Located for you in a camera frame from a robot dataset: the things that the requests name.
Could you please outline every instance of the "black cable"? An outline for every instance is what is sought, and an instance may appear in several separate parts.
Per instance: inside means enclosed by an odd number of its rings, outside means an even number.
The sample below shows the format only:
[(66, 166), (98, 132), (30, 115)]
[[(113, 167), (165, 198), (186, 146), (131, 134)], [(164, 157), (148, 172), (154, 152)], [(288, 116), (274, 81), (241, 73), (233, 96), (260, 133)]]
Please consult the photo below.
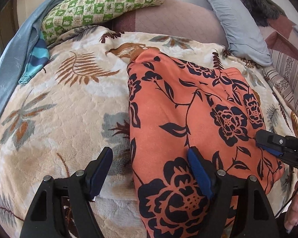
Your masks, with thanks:
[(293, 200), (293, 198), (296, 196), (298, 192), (298, 187), (295, 190), (294, 194), (292, 195), (292, 197), (282, 206), (282, 208), (278, 211), (278, 213), (275, 215), (275, 218), (278, 217), (278, 215), (284, 210), (284, 208), (289, 204), (289, 202), (291, 202)]

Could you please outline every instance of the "mauve cushion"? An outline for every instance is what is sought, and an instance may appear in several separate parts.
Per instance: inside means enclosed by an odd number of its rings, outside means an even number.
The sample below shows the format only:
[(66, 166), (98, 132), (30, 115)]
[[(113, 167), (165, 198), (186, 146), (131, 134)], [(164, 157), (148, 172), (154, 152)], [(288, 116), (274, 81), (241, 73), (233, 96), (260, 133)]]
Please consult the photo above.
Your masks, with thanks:
[(178, 36), (228, 47), (225, 32), (213, 11), (179, 0), (127, 12), (113, 19), (112, 30)]

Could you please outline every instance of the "metal screw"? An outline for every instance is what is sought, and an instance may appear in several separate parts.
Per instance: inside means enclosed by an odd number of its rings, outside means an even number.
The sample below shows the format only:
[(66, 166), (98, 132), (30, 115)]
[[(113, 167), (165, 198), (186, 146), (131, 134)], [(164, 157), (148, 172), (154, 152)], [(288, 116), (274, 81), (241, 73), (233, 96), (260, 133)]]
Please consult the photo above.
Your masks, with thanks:
[(224, 176), (226, 174), (226, 172), (224, 170), (217, 170), (217, 174), (219, 176)]
[(84, 170), (77, 170), (75, 175), (76, 176), (82, 176), (84, 174)]
[(49, 181), (49, 180), (51, 180), (51, 176), (46, 175), (43, 177), (43, 181)]
[(250, 176), (250, 180), (251, 181), (257, 181), (257, 177), (256, 176)]

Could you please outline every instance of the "green patterned pillow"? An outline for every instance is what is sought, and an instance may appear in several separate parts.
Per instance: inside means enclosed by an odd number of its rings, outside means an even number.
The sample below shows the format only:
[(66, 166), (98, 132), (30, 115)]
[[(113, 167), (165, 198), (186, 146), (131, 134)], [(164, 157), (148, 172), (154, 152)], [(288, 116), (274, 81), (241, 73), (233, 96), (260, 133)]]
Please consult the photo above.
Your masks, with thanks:
[(48, 45), (61, 34), (83, 25), (111, 20), (140, 7), (161, 5), (165, 0), (65, 0), (55, 6), (42, 22)]

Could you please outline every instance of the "dark furry object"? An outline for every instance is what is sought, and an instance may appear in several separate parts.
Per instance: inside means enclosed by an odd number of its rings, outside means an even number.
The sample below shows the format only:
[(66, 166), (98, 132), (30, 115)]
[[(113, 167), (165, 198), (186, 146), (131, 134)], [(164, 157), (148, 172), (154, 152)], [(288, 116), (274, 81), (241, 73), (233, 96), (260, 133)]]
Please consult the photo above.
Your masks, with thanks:
[(277, 20), (285, 12), (271, 0), (242, 0), (258, 26), (267, 27), (267, 19)]

